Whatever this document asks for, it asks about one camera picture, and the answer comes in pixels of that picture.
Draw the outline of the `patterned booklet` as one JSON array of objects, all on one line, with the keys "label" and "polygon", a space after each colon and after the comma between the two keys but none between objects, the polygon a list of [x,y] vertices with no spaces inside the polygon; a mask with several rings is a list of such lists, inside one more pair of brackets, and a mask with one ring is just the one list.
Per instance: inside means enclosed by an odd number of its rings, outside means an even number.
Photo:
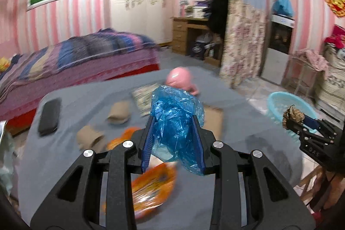
[{"label": "patterned booklet", "polygon": [[139,87],[132,92],[133,99],[135,100],[141,117],[150,114],[152,94],[159,86],[159,83],[154,83]]}]

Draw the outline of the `tan phone case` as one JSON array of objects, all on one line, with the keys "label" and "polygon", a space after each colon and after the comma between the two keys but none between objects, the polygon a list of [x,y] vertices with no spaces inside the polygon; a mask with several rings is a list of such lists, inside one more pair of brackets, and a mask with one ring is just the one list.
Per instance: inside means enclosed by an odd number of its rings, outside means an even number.
[{"label": "tan phone case", "polygon": [[216,140],[222,139],[223,117],[224,112],[222,109],[204,105],[204,126],[203,128],[212,131]]}]

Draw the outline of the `black hanging coat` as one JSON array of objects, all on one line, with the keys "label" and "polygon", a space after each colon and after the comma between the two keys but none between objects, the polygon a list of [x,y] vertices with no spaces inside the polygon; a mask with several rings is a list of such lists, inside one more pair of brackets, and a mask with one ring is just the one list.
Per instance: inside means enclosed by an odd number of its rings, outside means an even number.
[{"label": "black hanging coat", "polygon": [[224,40],[229,0],[212,0],[208,28],[214,34],[218,34]]}]

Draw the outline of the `yellow duck plush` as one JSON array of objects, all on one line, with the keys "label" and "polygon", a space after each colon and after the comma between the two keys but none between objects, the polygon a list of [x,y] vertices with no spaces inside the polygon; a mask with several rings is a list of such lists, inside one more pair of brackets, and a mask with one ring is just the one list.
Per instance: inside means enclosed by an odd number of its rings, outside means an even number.
[{"label": "yellow duck plush", "polygon": [[5,72],[11,66],[11,61],[5,57],[0,58],[0,73]]}]

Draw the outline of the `brown paper ball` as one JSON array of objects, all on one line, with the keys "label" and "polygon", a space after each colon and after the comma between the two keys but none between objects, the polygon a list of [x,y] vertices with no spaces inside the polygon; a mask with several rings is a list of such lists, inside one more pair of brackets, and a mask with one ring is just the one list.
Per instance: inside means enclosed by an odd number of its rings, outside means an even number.
[{"label": "brown paper ball", "polygon": [[302,124],[305,119],[305,115],[295,107],[291,105],[283,113],[282,126],[287,130],[287,121],[292,120],[298,124]]}]

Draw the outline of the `bed with striped quilt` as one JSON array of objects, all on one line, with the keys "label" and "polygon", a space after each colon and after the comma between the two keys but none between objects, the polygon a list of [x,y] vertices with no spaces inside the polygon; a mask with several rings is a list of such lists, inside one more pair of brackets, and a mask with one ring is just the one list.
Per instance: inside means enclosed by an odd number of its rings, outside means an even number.
[{"label": "bed with striped quilt", "polygon": [[153,39],[113,29],[72,37],[14,59],[1,75],[1,120],[36,109],[40,99],[57,89],[159,68]]}]

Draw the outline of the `brown cardboard roll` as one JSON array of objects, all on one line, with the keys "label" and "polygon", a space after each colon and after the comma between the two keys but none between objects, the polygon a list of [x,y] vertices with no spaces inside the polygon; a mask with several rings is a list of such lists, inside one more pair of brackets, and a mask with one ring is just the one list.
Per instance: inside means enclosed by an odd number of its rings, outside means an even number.
[{"label": "brown cardboard roll", "polygon": [[107,121],[112,124],[124,124],[130,117],[129,101],[123,100],[113,104],[108,114]]},{"label": "brown cardboard roll", "polygon": [[82,127],[82,129],[77,132],[76,138],[81,151],[92,149],[96,153],[100,153],[107,145],[104,133],[102,131],[96,131],[96,129],[90,125]]}]

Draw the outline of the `floral curtain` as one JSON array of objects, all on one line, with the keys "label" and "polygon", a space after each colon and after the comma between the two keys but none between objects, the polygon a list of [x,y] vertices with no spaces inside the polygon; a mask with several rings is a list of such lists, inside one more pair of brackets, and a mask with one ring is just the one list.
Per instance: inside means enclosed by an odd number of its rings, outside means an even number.
[{"label": "floral curtain", "polygon": [[230,0],[220,67],[220,78],[230,88],[259,74],[265,26],[264,10],[242,0]]}]

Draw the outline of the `orange snack wrapper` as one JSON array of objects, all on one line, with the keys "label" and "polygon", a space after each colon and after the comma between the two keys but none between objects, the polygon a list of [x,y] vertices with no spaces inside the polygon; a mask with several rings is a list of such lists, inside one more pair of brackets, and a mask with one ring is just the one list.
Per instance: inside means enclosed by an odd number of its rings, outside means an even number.
[{"label": "orange snack wrapper", "polygon": [[163,163],[152,155],[145,173],[131,182],[135,219],[141,220],[163,205],[172,194],[176,179],[176,163]]}]

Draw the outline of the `pink piggy bank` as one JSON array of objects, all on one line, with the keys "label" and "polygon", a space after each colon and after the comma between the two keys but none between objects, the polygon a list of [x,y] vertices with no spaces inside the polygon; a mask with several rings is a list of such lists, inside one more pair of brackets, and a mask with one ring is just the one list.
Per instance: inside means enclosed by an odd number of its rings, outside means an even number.
[{"label": "pink piggy bank", "polygon": [[185,67],[172,69],[166,78],[165,84],[170,87],[187,91],[194,96],[199,94],[197,86],[192,82],[190,70]]}]

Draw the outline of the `black glasses case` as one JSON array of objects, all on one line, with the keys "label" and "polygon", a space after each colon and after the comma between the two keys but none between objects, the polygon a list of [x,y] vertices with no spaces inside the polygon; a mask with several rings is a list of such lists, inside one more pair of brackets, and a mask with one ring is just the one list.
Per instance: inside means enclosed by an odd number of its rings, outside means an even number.
[{"label": "black glasses case", "polygon": [[59,125],[61,99],[53,99],[44,104],[39,120],[38,133],[41,137],[53,134]]}]

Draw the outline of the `wooden desk with drawers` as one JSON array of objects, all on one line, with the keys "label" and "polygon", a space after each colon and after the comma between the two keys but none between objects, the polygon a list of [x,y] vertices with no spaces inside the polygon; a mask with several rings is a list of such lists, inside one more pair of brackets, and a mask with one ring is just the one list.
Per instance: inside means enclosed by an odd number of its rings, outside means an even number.
[{"label": "wooden desk with drawers", "polygon": [[172,21],[172,51],[220,67],[223,41],[207,26],[207,19],[175,17]]}]

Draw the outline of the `blue plastic bag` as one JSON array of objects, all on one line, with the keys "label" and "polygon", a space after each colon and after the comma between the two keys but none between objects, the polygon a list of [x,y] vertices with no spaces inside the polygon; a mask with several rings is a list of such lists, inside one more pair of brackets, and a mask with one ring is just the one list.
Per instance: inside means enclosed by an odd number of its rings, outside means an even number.
[{"label": "blue plastic bag", "polygon": [[153,91],[151,115],[155,118],[152,154],[163,162],[180,161],[186,170],[202,176],[205,165],[192,121],[196,116],[199,125],[204,125],[199,99],[182,89],[161,85]]}]

